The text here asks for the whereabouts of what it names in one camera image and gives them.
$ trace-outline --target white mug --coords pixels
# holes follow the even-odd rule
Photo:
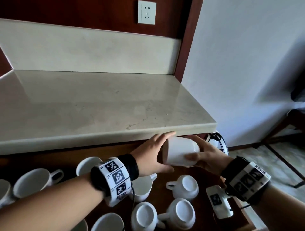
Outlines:
[[[165,224],[158,221],[157,211],[151,203],[141,202],[131,213],[133,231],[153,231],[157,223],[159,228],[165,228]]]
[[[175,199],[180,197],[188,201],[194,199],[199,193],[197,181],[189,175],[181,175],[177,181],[167,182],[166,188],[173,191]]]
[[[106,213],[93,225],[91,231],[122,231],[124,222],[116,213]]]
[[[166,213],[158,215],[158,219],[166,221],[172,230],[187,230],[193,227],[196,217],[191,203],[183,198],[177,198],[170,204]]]
[[[60,173],[61,176],[53,180],[52,177]],[[23,198],[43,190],[53,184],[57,184],[63,178],[63,171],[58,169],[50,173],[46,169],[34,169],[20,177],[13,187],[13,194],[17,198]]]
[[[88,225],[85,219],[82,219],[71,231],[88,231]]]
[[[91,169],[99,164],[100,162],[102,162],[102,160],[96,156],[92,156],[92,157],[88,157],[84,160],[82,160],[76,168],[76,175],[80,176],[83,175],[85,173],[89,173],[91,172]]]
[[[132,187],[135,190],[135,202],[145,201],[152,189],[153,181],[157,178],[157,174],[150,176],[142,176],[132,181]],[[133,192],[129,194],[129,198],[133,200]]]
[[[11,184],[7,180],[0,179],[0,208],[15,201]]]
[[[184,156],[194,152],[200,152],[200,148],[195,141],[177,136],[170,137],[163,145],[163,163],[173,166],[193,166],[196,161],[187,160]]]

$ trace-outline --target right hand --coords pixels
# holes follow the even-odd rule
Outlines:
[[[228,166],[233,160],[232,157],[224,154],[217,147],[211,145],[198,136],[185,136],[195,141],[201,152],[195,152],[185,155],[187,160],[197,161],[196,166],[200,166],[205,170],[220,176],[221,172]]]

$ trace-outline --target electrical outlet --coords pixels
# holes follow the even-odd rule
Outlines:
[[[138,1],[138,23],[155,24],[156,2]]]

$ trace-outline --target floor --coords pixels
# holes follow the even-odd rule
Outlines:
[[[305,147],[299,147],[290,142],[272,144],[271,146],[300,173],[305,175]],[[291,186],[301,182],[301,179],[265,146],[258,149],[247,148],[231,151],[230,156],[242,156],[250,162],[254,161],[272,176],[271,181],[274,186],[305,203],[305,186],[298,189]],[[245,211],[257,229],[266,227],[251,207],[246,208]]]

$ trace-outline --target wooden surface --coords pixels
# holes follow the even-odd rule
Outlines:
[[[84,158],[98,156],[102,160],[105,160],[111,156],[129,153],[141,143],[143,143],[143,141],[90,149],[1,156],[0,179],[6,179],[14,184],[17,179],[27,171],[34,168],[46,168],[49,171],[62,169],[65,173],[63,180],[67,180],[76,176],[76,166]],[[162,159],[160,154],[161,153],[158,155],[159,161]],[[234,215],[231,218],[223,220],[218,220],[216,218],[216,220],[214,220],[212,206],[206,195],[205,188],[215,184],[222,185],[222,181],[218,176],[199,167],[175,167],[175,172],[172,174],[158,174],[157,179],[153,183],[152,191],[146,200],[155,206],[158,213],[166,212],[167,207],[174,200],[172,192],[165,188],[166,182],[175,181],[182,174],[193,176],[199,185],[199,195],[191,202],[196,213],[196,222],[191,230],[236,230],[251,225],[233,198],[229,199],[229,203],[233,209]],[[108,212],[115,212],[119,214],[126,223],[130,219],[131,208],[132,201],[128,197],[114,208],[107,207],[103,201],[85,219],[90,229],[100,216]]]
[[[12,69],[8,60],[6,59],[1,47],[0,47],[0,77],[8,73]]]
[[[155,25],[138,24],[136,0],[2,1],[0,18],[183,38],[191,0],[153,0]]]
[[[189,11],[185,33],[182,39],[176,70],[174,74],[174,76],[179,82],[182,82],[184,70],[186,67],[186,62],[188,60],[188,55],[191,50],[195,29],[201,11],[202,2],[203,0],[193,0],[191,9]]]

